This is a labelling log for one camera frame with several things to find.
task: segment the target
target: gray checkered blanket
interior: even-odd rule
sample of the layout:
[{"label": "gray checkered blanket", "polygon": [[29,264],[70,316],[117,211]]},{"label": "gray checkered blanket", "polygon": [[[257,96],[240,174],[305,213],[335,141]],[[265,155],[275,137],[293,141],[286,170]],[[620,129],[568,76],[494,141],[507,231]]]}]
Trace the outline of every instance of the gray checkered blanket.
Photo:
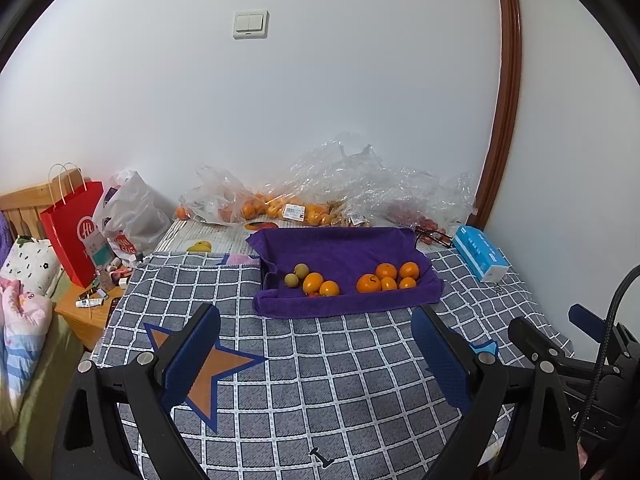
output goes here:
[{"label": "gray checkered blanket", "polygon": [[[529,365],[507,338],[509,321],[526,316],[573,354],[513,271],[488,285],[471,275],[455,250],[429,257],[447,282],[436,311],[467,340],[492,338],[505,364]],[[188,402],[171,412],[210,478],[420,479],[460,412],[443,398],[412,339],[411,310],[265,319],[252,309],[258,267],[224,261],[193,253],[145,259],[94,352],[98,365],[130,362],[152,347],[150,326],[179,330],[201,302],[212,301],[222,315],[221,351],[250,362],[218,377],[210,418]],[[157,478],[129,407],[121,405],[120,413],[143,477]],[[503,409],[489,450],[497,450],[509,420]]]}]

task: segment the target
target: red paper bag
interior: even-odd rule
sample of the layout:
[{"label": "red paper bag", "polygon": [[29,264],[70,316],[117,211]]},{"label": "red paper bag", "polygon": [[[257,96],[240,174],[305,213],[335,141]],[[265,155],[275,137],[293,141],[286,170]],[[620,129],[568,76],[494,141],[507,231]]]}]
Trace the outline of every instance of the red paper bag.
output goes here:
[{"label": "red paper bag", "polygon": [[85,182],[40,213],[44,231],[69,278],[86,287],[95,278],[95,266],[82,243],[95,227],[94,210],[102,196],[101,182]]}]

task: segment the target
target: tissue box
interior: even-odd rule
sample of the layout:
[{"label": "tissue box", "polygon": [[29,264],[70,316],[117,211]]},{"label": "tissue box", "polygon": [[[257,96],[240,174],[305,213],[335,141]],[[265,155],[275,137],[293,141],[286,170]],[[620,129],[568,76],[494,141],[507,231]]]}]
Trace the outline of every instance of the tissue box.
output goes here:
[{"label": "tissue box", "polygon": [[509,263],[502,253],[475,227],[458,227],[453,245],[483,283],[497,283],[509,270]]}]

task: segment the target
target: purple towel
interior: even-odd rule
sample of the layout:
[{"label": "purple towel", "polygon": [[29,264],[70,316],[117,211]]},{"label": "purple towel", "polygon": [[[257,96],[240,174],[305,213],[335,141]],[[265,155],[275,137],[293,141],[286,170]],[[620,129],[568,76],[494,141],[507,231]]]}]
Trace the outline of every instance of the purple towel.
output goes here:
[{"label": "purple towel", "polygon": [[[438,303],[444,286],[429,259],[415,248],[414,233],[395,227],[305,227],[263,229],[247,242],[268,268],[263,290],[254,297],[254,309],[261,316],[295,319],[380,312]],[[406,262],[420,267],[418,286],[360,294],[356,282],[363,274],[376,272],[388,262],[397,269]],[[289,288],[284,275],[297,264],[340,286],[340,295],[308,298],[302,288]]]},{"label": "purple towel", "polygon": [[11,246],[14,244],[12,238],[9,224],[6,222],[4,215],[0,213],[0,266],[4,264]]}]

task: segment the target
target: paper bag handle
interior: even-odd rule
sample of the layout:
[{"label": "paper bag handle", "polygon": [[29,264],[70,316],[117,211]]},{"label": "paper bag handle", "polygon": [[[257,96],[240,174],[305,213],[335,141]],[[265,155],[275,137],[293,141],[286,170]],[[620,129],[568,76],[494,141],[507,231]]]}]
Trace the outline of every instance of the paper bag handle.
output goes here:
[{"label": "paper bag handle", "polygon": [[[65,200],[65,194],[62,192],[62,181],[60,180],[60,176],[62,176],[62,171],[66,171],[66,167],[71,164],[73,167],[76,168],[76,170],[78,170],[78,173],[80,173],[80,177],[82,178],[82,184],[84,184],[84,190],[86,191],[86,182],[84,181],[84,176],[82,176],[82,171],[80,170],[80,168],[78,168],[74,163],[72,162],[66,162],[65,164],[54,164],[53,166],[51,166],[49,168],[49,173],[47,173],[47,185],[49,186],[49,196],[51,198],[51,201],[53,202],[54,208],[56,206],[56,201],[53,199],[53,192],[51,191],[51,170],[53,170],[53,168],[60,166],[61,169],[58,172],[58,186],[60,188],[60,197],[62,198],[62,203],[66,205],[66,200]],[[67,175],[69,177],[69,184],[70,186],[73,188],[74,184],[71,182],[71,175]]]}]

